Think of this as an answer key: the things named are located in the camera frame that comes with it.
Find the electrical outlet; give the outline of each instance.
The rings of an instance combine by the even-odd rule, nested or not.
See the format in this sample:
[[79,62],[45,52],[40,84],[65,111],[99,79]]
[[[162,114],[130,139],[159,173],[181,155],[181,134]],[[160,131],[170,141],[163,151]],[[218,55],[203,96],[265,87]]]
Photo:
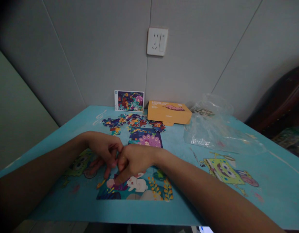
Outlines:
[[168,39],[168,29],[149,28],[147,38],[147,54],[164,56],[166,53],[166,42]]

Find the blue tablecloth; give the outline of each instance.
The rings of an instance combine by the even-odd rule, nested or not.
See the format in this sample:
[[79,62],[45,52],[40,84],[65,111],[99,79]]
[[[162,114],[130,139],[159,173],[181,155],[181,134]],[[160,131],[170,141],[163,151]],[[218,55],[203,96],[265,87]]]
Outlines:
[[[10,173],[23,164],[57,148],[78,134],[93,130],[111,134],[110,128],[102,124],[103,119],[118,118],[122,113],[113,107],[89,106],[68,123],[49,135],[31,150],[0,171],[0,177]],[[268,140],[234,117],[230,125],[244,133],[255,136],[267,148],[267,152],[245,155],[219,152],[217,159],[227,163],[241,175],[238,188],[228,184],[268,215],[283,229],[299,229],[299,158]],[[121,127],[118,137],[124,145],[128,144],[130,132],[127,125]],[[201,167],[199,161],[215,162],[214,154],[206,148],[186,144],[183,140],[184,126],[175,124],[166,127],[161,133],[163,147],[187,162],[210,172],[208,166]],[[70,182],[62,188],[62,176],[49,194],[33,211],[30,218],[51,221],[92,221],[109,223],[136,223],[160,225],[204,225],[205,222],[173,185],[173,200],[97,200],[97,184],[103,180],[103,170],[92,179],[84,175],[70,177]]]

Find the wall seam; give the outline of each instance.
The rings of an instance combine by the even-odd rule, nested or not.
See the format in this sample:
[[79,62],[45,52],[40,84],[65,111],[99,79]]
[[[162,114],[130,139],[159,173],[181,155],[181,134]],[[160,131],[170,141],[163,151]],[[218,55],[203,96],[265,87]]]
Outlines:
[[237,48],[238,48],[238,46],[239,46],[239,44],[240,44],[240,42],[241,42],[241,40],[242,40],[242,38],[243,38],[244,34],[246,33],[247,29],[249,28],[249,26],[250,26],[250,24],[251,24],[251,22],[252,22],[252,20],[253,20],[253,18],[254,18],[254,16],[255,16],[255,14],[257,13],[257,11],[258,11],[258,9],[259,9],[260,5],[262,4],[262,2],[263,2],[263,0],[261,0],[261,1],[260,1],[260,3],[259,3],[259,5],[257,6],[257,8],[256,8],[256,10],[255,10],[255,12],[254,12],[254,14],[253,14],[253,16],[252,16],[251,20],[250,20],[250,21],[249,21],[249,23],[247,24],[247,27],[246,27],[246,29],[244,30],[244,32],[243,32],[243,34],[242,34],[242,36],[240,37],[240,40],[239,40],[239,42],[237,43],[237,45],[236,45],[235,49],[233,50],[233,52],[232,52],[232,54],[231,54],[231,56],[230,56],[230,58],[229,58],[229,60],[228,60],[228,62],[227,62],[227,64],[226,64],[226,66],[224,67],[223,71],[221,72],[221,74],[220,74],[220,76],[219,76],[219,78],[218,78],[218,80],[217,80],[217,82],[216,82],[216,84],[215,84],[215,86],[214,86],[214,88],[213,88],[213,90],[212,90],[212,92],[211,92],[211,93],[213,93],[213,92],[214,92],[214,90],[215,90],[215,88],[216,88],[216,86],[217,86],[218,82],[220,81],[220,78],[223,76],[223,73],[224,73],[225,69],[227,68],[227,66],[228,66],[229,62],[231,61],[231,59],[232,59],[232,57],[233,57],[233,55],[234,55],[235,51],[237,50]]
[[68,58],[67,58],[67,56],[66,56],[66,54],[65,54],[64,48],[63,48],[63,46],[62,46],[62,44],[61,44],[61,41],[60,41],[60,39],[59,39],[57,30],[56,30],[56,28],[55,28],[55,26],[54,26],[54,24],[53,24],[53,22],[52,22],[52,20],[51,20],[50,14],[49,14],[49,12],[48,12],[48,9],[47,9],[47,7],[46,7],[46,4],[45,4],[44,0],[42,0],[42,3],[43,3],[44,8],[45,8],[45,10],[46,10],[46,12],[47,12],[48,18],[49,18],[50,23],[51,23],[51,25],[52,25],[52,28],[53,28],[53,30],[55,31],[55,34],[56,34],[57,39],[58,39],[58,41],[59,41],[60,47],[61,47],[61,49],[62,49],[62,51],[63,51],[64,57],[65,57],[65,59],[66,59],[66,61],[67,61],[67,63],[68,63],[69,69],[70,69],[70,71],[71,71],[71,73],[72,73],[72,75],[73,75],[74,81],[75,81],[75,83],[76,83],[76,86],[77,86],[78,91],[79,91],[79,93],[80,93],[80,96],[81,96],[81,98],[82,98],[82,101],[83,101],[84,105],[87,107],[87,104],[86,104],[86,102],[85,102],[85,100],[84,100],[84,97],[82,96],[82,93],[81,93],[81,91],[80,91],[80,89],[79,89],[79,86],[78,86],[78,83],[77,83],[77,81],[76,81],[75,75],[74,75],[74,73],[73,73],[73,71],[72,71],[72,68],[71,68],[71,66],[70,66],[70,64],[69,64],[69,60],[68,60]]
[[[150,27],[150,21],[151,21],[151,18],[152,18],[152,0],[150,0],[150,7],[149,7],[149,25],[148,27]],[[146,62],[146,76],[145,76],[145,96],[146,96],[146,85],[147,85],[147,71],[148,71],[148,54],[147,54],[147,38],[148,38],[148,34],[146,36],[146,57],[147,57],[147,62]]]

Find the clear plastic bag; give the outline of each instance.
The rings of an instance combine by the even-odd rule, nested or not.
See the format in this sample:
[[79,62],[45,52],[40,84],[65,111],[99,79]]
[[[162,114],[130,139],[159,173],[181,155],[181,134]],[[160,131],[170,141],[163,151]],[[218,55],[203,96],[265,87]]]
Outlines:
[[186,143],[208,149],[234,153],[262,153],[266,149],[254,136],[242,133],[227,125],[233,107],[225,99],[203,94],[202,100],[195,104],[189,125],[185,126]]

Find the box lid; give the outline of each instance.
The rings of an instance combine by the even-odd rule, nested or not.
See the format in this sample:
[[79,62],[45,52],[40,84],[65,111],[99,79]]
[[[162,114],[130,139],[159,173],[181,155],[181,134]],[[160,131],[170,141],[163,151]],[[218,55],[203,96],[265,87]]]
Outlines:
[[149,101],[147,115],[149,120],[162,121],[165,125],[189,124],[191,115],[185,104]]

